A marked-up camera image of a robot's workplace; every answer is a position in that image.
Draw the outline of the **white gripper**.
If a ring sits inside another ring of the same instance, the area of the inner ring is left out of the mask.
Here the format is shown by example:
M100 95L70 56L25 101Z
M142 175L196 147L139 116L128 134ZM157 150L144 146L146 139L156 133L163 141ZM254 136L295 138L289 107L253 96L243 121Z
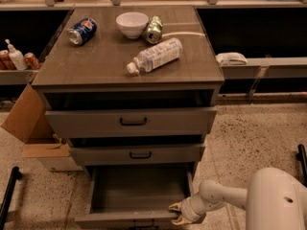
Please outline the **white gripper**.
M200 197L189 196L178 203L169 206L173 212L181 212L177 219L172 220L173 225L186 225L197 222L205 216L204 205Z

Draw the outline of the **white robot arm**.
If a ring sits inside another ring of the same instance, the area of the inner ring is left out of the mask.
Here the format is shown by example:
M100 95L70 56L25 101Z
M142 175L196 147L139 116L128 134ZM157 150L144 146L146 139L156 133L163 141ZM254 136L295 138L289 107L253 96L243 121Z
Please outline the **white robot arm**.
M169 209L178 213L173 224L183 225L227 204L246 212L246 230L306 230L307 188L276 168L257 171L245 189L204 180L196 194Z

